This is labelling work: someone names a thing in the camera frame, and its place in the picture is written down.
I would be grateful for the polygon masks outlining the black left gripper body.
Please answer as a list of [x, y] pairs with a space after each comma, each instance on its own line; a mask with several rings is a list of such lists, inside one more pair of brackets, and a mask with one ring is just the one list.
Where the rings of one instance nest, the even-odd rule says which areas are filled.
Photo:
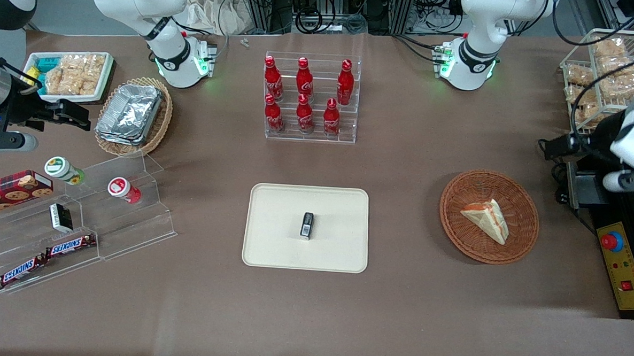
[[612, 153], [611, 144], [619, 135], [625, 113], [618, 112], [602, 119], [587, 140], [576, 131], [575, 116], [576, 111], [574, 110], [570, 114], [571, 132], [569, 136], [572, 145], [567, 157], [573, 159], [589, 156], [601, 162], [602, 166], [606, 167], [609, 171], [623, 170], [624, 165], [622, 164], [622, 160], [619, 159], [616, 154]]

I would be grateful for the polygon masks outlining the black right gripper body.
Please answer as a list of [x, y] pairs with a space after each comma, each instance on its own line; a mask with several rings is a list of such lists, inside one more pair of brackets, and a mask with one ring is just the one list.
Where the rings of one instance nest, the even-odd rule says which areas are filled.
[[46, 122], [58, 122], [51, 103], [42, 100], [37, 91], [23, 95], [25, 90], [28, 85], [11, 82], [10, 91], [0, 105], [0, 130], [18, 124], [42, 131]]

